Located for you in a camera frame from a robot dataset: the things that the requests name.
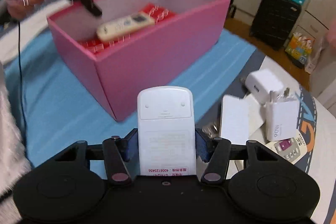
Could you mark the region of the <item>beige remote purple button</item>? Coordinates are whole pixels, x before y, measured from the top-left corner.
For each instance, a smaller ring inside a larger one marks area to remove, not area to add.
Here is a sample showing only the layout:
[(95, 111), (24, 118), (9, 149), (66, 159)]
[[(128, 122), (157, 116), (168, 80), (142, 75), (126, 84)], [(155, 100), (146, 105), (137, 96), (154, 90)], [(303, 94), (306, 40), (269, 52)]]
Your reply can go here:
[(296, 164), (307, 153), (306, 142), (299, 130), (296, 130), (294, 138), (271, 141), (266, 144), (266, 147), (292, 164)]

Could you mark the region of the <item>white 90W charger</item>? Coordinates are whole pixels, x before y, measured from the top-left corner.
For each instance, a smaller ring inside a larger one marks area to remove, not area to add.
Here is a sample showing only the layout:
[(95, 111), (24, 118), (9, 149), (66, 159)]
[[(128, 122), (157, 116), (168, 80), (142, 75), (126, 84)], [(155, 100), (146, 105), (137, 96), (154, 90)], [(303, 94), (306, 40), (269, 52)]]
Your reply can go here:
[(265, 103), (266, 139), (281, 141), (296, 136), (299, 100), (286, 88), (282, 94), (270, 91)]

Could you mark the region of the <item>beige remote control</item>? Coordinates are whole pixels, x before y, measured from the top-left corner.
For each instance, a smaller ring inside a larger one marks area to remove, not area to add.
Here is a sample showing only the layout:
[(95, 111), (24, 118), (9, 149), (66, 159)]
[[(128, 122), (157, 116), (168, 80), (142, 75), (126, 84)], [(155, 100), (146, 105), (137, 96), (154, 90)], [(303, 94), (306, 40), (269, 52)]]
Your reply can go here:
[(152, 25), (155, 20), (151, 16), (138, 12), (100, 25), (96, 35), (102, 42), (109, 42)]

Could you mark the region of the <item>white charger cube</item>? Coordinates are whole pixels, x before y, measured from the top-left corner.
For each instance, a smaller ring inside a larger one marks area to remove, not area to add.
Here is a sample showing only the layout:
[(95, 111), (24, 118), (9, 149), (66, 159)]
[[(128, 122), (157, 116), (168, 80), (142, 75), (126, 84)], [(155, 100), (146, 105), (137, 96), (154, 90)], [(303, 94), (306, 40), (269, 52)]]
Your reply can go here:
[(269, 69), (249, 73), (243, 84), (261, 105), (269, 101), (270, 92), (280, 95), (284, 91), (284, 84)]

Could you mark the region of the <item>white remote control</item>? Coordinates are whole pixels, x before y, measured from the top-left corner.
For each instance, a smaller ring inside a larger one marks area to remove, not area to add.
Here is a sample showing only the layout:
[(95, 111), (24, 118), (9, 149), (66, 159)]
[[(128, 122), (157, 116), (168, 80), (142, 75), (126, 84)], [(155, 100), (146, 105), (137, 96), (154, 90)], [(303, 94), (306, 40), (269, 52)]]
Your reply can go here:
[(137, 97), (138, 153), (142, 176), (197, 174), (192, 92), (158, 86)]

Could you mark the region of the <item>pink storage box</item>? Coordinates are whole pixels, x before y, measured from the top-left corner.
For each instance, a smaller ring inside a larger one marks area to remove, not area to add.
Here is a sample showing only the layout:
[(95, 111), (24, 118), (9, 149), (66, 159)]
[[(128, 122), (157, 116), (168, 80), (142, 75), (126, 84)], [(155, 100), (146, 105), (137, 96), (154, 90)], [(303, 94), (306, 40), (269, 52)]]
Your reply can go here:
[[(140, 91), (168, 84), (204, 55), (222, 32), (231, 0), (95, 0), (92, 16), (75, 2), (47, 21), (58, 53), (96, 101), (118, 122), (130, 116)], [(98, 26), (154, 4), (174, 13), (97, 55), (80, 42)]]

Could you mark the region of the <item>white fluffy blanket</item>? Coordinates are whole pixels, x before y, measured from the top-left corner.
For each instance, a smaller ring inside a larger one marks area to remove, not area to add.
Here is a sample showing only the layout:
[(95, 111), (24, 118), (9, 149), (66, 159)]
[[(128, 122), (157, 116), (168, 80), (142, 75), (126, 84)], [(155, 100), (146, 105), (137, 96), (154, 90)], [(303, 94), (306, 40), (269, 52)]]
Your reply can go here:
[(15, 183), (31, 170), (21, 132), (15, 124), (1, 67), (1, 223), (18, 223), (21, 215), (13, 200)]

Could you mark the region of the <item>red glasses-print paper bag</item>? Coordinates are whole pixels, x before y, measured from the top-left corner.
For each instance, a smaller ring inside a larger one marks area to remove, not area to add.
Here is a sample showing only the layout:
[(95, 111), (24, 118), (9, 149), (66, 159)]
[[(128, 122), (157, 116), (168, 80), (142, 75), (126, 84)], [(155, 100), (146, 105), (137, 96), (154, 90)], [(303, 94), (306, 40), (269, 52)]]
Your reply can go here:
[(139, 12), (124, 16), (98, 26), (96, 34), (89, 39), (78, 41), (85, 50), (98, 55), (108, 48), (128, 41), (132, 34), (161, 24), (177, 14), (163, 6), (148, 3)]

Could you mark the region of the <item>colourful gift bag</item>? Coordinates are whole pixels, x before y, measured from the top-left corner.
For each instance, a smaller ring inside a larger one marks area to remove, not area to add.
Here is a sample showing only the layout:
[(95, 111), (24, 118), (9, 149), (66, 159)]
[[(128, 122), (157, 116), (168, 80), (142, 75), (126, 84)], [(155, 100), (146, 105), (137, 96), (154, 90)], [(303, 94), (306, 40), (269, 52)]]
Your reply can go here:
[(306, 65), (308, 57), (310, 56), (315, 39), (311, 36), (306, 36), (300, 32), (294, 32), (285, 52), (291, 61), (299, 68)]

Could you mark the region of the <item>black suitcase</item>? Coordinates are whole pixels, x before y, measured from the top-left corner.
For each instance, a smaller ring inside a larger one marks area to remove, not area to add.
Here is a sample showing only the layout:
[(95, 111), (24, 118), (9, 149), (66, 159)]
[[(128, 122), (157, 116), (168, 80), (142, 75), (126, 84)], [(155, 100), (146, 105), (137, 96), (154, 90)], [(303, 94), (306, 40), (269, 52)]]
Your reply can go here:
[(292, 0), (261, 0), (249, 35), (279, 50), (288, 39), (300, 13), (301, 5)]

